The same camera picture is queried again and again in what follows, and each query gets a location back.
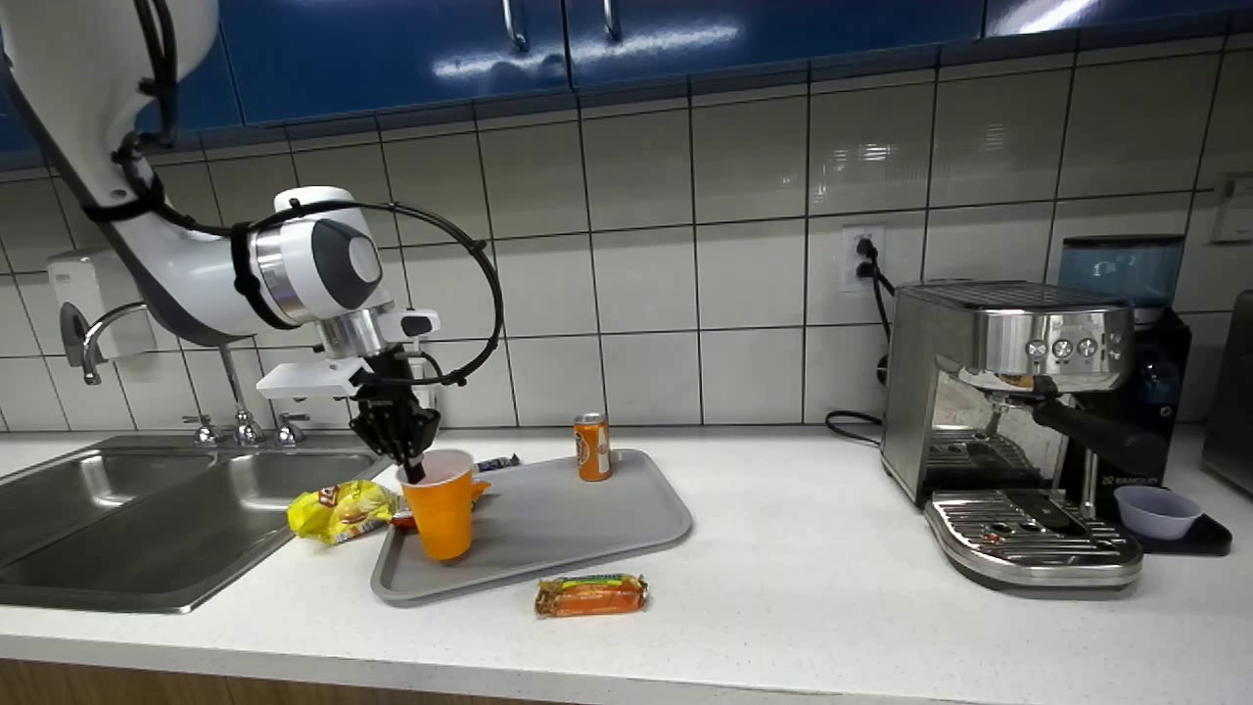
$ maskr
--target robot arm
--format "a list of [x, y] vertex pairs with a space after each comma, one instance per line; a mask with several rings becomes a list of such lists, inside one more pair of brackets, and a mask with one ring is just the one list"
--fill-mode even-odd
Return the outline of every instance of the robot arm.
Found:
[[340, 186], [290, 186], [270, 220], [239, 227], [205, 227], [173, 210], [133, 122], [147, 103], [166, 125], [176, 117], [176, 78], [207, 53], [216, 28], [216, 0], [0, 0], [10, 99], [137, 276], [147, 312], [190, 343], [321, 321], [327, 343], [357, 360], [347, 393], [335, 393], [357, 401], [352, 431], [412, 466], [432, 445], [437, 410], [420, 406], [406, 356], [368, 307], [382, 266], [361, 207], [425, 220], [484, 270], [494, 335], [432, 384], [466, 384], [494, 352], [497, 274], [480, 244], [454, 224], [423, 207], [352, 202]]

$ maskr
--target espresso machine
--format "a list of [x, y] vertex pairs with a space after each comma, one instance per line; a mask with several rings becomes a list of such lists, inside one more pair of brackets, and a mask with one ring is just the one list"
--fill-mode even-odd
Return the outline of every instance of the espresso machine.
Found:
[[1126, 423], [1135, 310], [1024, 280], [896, 291], [886, 471], [945, 557], [994, 587], [1126, 587], [1138, 543], [1101, 513], [1104, 471], [1161, 466]]

